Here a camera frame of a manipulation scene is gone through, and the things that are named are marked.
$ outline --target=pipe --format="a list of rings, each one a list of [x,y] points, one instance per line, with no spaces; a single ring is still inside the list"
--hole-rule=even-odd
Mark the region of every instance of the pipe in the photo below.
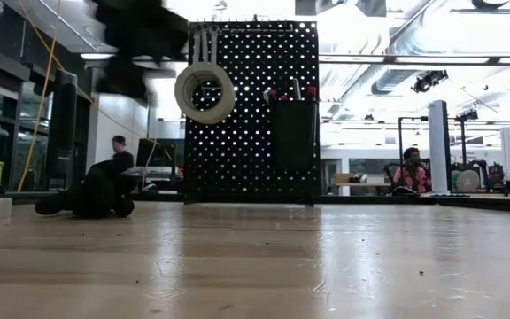
[[[400,186],[405,186],[405,176],[403,175],[403,118],[398,118],[398,169],[400,170]]]
[[[410,25],[421,15],[423,14],[426,9],[428,9],[436,0],[429,0],[427,3],[425,3],[421,9],[419,11],[417,11],[413,17],[411,17],[411,19],[409,19],[405,25],[403,25],[399,30],[397,30],[397,32],[395,32],[394,34],[392,34],[389,38],[389,42],[390,44],[393,44],[395,42],[395,40],[397,40],[397,38],[403,34],[403,32],[405,32],[408,27],[410,27]]]
[[[52,14],[58,17],[60,22],[64,23],[64,25],[68,27],[72,32],[74,32],[75,35],[78,35],[81,38],[81,40],[84,41],[90,48],[92,48],[94,51],[97,51],[97,48],[94,45],[92,45],[92,43],[90,43],[88,40],[86,40],[86,38],[81,36],[81,34],[78,31],[76,31],[70,24],[68,24],[68,22],[62,19],[62,17],[59,17],[57,12],[52,10],[52,8],[50,8],[48,4],[46,4],[43,0],[38,0],[38,2],[42,4],[48,11],[52,12]]]
[[[460,128],[461,128],[461,157],[463,158],[462,164],[465,166],[468,165],[468,153],[466,152],[466,122],[460,120]]]
[[[21,36],[21,53],[19,54],[20,58],[23,59],[23,55],[25,54],[25,35],[27,33],[27,22],[23,21],[23,35]]]

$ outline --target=yellow cable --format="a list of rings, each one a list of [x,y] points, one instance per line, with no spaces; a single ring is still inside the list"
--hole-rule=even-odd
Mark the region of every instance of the yellow cable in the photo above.
[[[31,25],[31,28],[33,29],[33,31],[35,31],[35,34],[37,35],[37,37],[39,38],[39,40],[41,40],[41,43],[42,45],[44,46],[44,48],[46,49],[47,52],[49,52],[50,54],[50,61],[54,61],[57,63],[57,66],[60,70],[62,71],[66,71],[64,66],[62,65],[62,63],[60,63],[60,60],[58,60],[58,58],[54,55],[54,43],[55,43],[55,40],[57,38],[57,34],[56,34],[56,30],[58,29],[57,28],[57,25],[58,25],[58,12],[57,12],[57,21],[55,22],[55,38],[52,40],[52,47],[49,48],[49,45],[44,41],[44,38],[43,36],[41,35],[41,33],[39,32],[39,30],[36,28],[36,25],[35,23],[33,22],[33,20],[31,19],[31,17],[29,16],[27,10],[25,9],[25,5],[23,5],[23,2],[22,0],[19,0],[19,5],[21,7],[21,10],[23,11],[23,14],[25,15],[25,18],[27,19],[28,23]],[[46,83],[48,81],[50,77],[50,73],[47,73],[47,76],[45,78],[45,88],[46,88]],[[125,125],[121,124],[120,122],[116,121],[112,116],[110,116],[108,113],[104,112],[104,110],[100,109],[99,108],[99,105],[96,104],[96,102],[94,101],[93,98],[91,98],[83,89],[81,89],[77,84],[76,84],[76,89],[78,90],[78,92],[80,93],[80,95],[85,98],[87,101],[89,101],[90,103],[90,106],[92,107],[95,107],[100,113],[102,113],[103,115],[105,115],[105,117],[107,117],[108,119],[110,119],[112,122],[118,124],[119,126],[123,127],[124,129],[128,130],[129,132],[141,137],[141,138],[144,138],[146,140],[148,140],[149,142],[152,142],[153,144],[155,144],[156,146],[161,146],[161,144],[159,142],[157,142],[156,140],[154,140],[153,138],[148,138],[147,136],[143,136],[137,132],[135,132],[134,130],[132,129],[129,129],[128,127],[126,127]],[[43,106],[43,102],[41,102],[41,105],[39,106],[39,113],[42,109],[42,106]],[[40,120],[40,116],[37,116],[37,124],[35,125],[35,132],[34,132],[34,136],[36,136],[36,132],[37,132],[37,129],[38,129],[38,121]],[[33,145],[34,145],[34,141],[35,139],[33,139],[33,143],[31,143],[31,151],[33,149]],[[170,156],[170,154],[168,153],[168,151],[165,149],[165,154],[166,156],[169,158],[169,160],[173,160],[172,157]],[[27,158],[27,163],[30,164],[30,158],[32,156],[32,152],[29,152],[28,154],[28,158]],[[182,171],[180,169],[178,169],[178,173],[179,175],[182,177],[183,174],[182,174]],[[23,179],[25,178],[25,175],[26,173],[23,174],[23,177],[21,178],[21,181],[23,181]],[[22,186],[22,182],[19,184],[19,191],[21,189],[21,186]]]
[[[52,66],[52,57],[54,56],[54,47],[57,43],[58,38],[58,22],[60,17],[60,6],[62,4],[62,0],[58,0],[58,8],[57,8],[57,17],[54,23],[54,37],[52,38],[52,45],[50,46],[50,56],[49,63],[46,66],[46,76],[44,78],[44,87],[42,87],[42,98],[41,103],[39,104],[39,110],[36,113],[36,123],[35,123],[35,131],[33,132],[33,140],[31,141],[31,146],[28,149],[27,155],[27,163],[25,163],[25,169],[23,170],[23,176],[21,177],[21,181],[19,182],[19,189],[21,191],[23,189],[23,183],[25,182],[25,178],[27,177],[28,167],[31,165],[31,159],[33,158],[33,149],[35,148],[35,140],[36,133],[39,129],[39,124],[41,123],[41,111],[43,110],[44,100],[46,99],[46,89],[49,86],[49,76],[50,76],[50,67]]]

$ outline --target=door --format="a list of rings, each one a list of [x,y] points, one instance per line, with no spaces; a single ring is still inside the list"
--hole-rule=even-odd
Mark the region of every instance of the door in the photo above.
[[[321,168],[321,194],[322,195],[340,195],[340,190],[332,184],[332,178],[337,173],[342,173],[341,159],[323,159]]]

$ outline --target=white tape roll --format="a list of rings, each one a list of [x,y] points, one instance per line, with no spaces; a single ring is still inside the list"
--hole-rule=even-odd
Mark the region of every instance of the white tape roll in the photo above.
[[[209,110],[200,111],[192,102],[194,90],[202,82],[213,81],[220,84],[220,101]],[[228,74],[221,66],[208,62],[192,64],[178,75],[174,85],[174,97],[186,116],[203,124],[221,122],[228,117],[236,105],[236,92]]]

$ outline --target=man in black shirt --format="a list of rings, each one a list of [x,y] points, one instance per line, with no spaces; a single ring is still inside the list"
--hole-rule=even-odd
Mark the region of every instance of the man in black shirt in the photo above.
[[[131,214],[135,206],[125,195],[135,188],[136,179],[124,173],[133,167],[133,155],[127,151],[123,136],[114,136],[112,146],[112,159],[92,165],[84,180],[67,191],[39,200],[35,211],[51,215],[67,210],[94,218],[105,217],[111,210],[121,217]]]

